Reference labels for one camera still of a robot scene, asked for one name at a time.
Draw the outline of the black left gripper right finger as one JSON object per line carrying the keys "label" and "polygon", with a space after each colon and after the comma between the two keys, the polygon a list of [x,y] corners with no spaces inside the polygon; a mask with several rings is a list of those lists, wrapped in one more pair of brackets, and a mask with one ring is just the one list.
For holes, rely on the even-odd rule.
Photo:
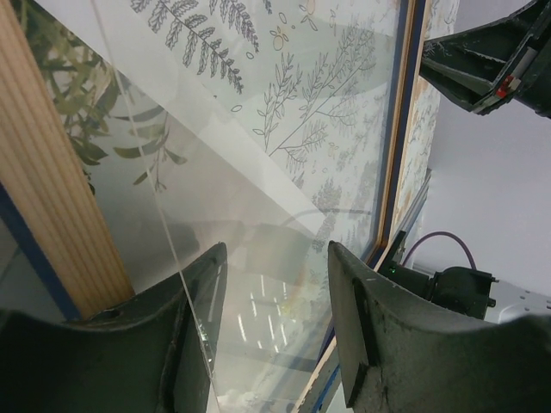
{"label": "black left gripper right finger", "polygon": [[492,324],[434,305],[328,245],[346,406],[355,412],[547,412],[550,319]]}

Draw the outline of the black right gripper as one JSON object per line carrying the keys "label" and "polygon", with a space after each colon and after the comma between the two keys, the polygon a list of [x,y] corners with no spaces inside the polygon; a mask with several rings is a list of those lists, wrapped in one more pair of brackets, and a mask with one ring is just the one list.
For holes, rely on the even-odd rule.
{"label": "black right gripper", "polygon": [[420,75],[455,105],[490,114],[515,100],[550,117],[550,2],[530,1],[490,24],[496,34],[427,40]]}

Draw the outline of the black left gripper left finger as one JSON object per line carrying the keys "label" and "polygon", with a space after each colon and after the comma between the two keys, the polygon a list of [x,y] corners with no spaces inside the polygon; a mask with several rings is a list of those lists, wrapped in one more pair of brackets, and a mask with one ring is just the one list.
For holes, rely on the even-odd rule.
{"label": "black left gripper left finger", "polygon": [[1,312],[4,412],[203,412],[227,248],[84,321]]}

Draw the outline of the printed pier photo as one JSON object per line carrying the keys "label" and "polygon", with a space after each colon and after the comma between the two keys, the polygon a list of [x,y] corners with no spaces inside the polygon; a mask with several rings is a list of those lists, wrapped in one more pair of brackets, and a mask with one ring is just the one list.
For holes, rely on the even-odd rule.
{"label": "printed pier photo", "polygon": [[249,97],[185,67],[127,1],[41,1],[40,12],[119,78],[96,199],[142,291],[217,243],[220,275],[194,302],[212,412],[295,412],[317,363],[303,294],[323,213],[238,122]]}

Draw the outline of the wooden picture frame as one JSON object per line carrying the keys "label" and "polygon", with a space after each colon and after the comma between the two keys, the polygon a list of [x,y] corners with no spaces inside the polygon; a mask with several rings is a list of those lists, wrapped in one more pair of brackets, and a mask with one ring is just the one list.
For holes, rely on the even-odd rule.
{"label": "wooden picture frame", "polygon": [[[59,315],[35,305],[3,305],[50,323],[84,321],[139,293],[96,199],[91,170],[107,156],[98,142],[108,132],[105,118],[118,97],[119,78],[82,41],[45,17],[41,1],[1,4],[1,216],[2,234],[23,254]],[[377,229],[361,253],[371,257],[393,228],[401,160],[399,100],[406,86],[406,63],[424,30],[425,4],[406,18],[406,43],[393,100],[392,127],[385,146]],[[317,311],[319,351],[295,412],[319,409],[313,377],[334,345],[328,338],[331,304],[327,294],[309,300]]]}

